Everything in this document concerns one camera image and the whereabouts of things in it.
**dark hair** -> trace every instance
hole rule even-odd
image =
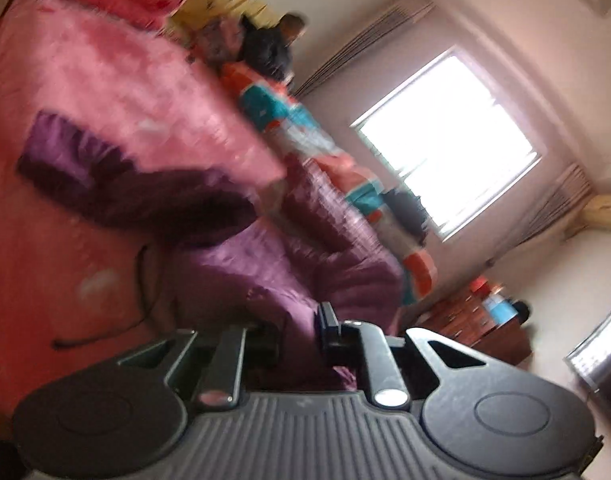
[[[289,12],[283,15],[283,17],[279,20],[279,23],[289,28],[306,28],[307,18],[303,14]]]

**window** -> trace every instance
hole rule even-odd
[[[452,52],[355,124],[447,238],[509,189],[538,155],[489,89]]]

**wooden dresser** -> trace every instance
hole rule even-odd
[[[481,300],[470,291],[434,304],[419,316],[415,325],[512,365],[532,354],[530,340],[518,318],[496,323]]]

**person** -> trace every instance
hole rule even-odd
[[[290,47],[306,31],[307,20],[301,14],[285,14],[275,27],[257,28],[244,15],[244,42],[239,61],[264,77],[288,85],[294,77]]]

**pink bedspread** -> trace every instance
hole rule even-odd
[[[138,316],[143,238],[93,226],[15,173],[34,118],[58,112],[122,146],[145,170],[221,166],[257,188],[283,168],[201,64],[104,14],[63,0],[17,0],[0,27],[0,409],[151,335],[56,352]]]

